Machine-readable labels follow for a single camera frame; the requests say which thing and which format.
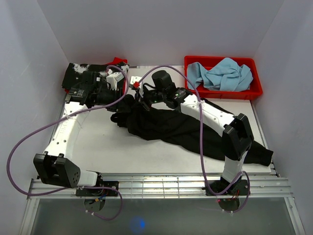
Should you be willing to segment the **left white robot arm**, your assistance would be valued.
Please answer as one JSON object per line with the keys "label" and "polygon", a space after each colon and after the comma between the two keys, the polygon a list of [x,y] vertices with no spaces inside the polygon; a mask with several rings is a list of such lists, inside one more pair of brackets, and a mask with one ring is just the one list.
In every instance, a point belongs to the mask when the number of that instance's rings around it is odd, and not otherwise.
{"label": "left white robot arm", "polygon": [[44,184],[67,188],[87,187],[92,195],[100,195],[104,184],[98,173],[81,169],[73,161],[75,142],[83,122],[94,106],[104,106],[123,95],[125,78],[121,72],[85,71],[81,78],[66,88],[65,118],[42,154],[33,160],[39,178]]}

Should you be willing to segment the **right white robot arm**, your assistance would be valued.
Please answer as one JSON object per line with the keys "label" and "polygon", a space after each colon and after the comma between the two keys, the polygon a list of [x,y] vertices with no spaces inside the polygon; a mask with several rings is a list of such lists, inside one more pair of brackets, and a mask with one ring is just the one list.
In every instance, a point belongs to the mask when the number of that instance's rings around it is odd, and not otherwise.
{"label": "right white robot arm", "polygon": [[165,70],[155,72],[152,80],[154,85],[146,89],[142,77],[132,76],[129,86],[145,108],[163,102],[167,107],[199,120],[201,128],[206,125],[222,138],[224,170],[220,180],[205,181],[204,189],[215,196],[233,194],[239,188],[244,160],[254,140],[248,117],[226,113],[189,90],[177,87]]}

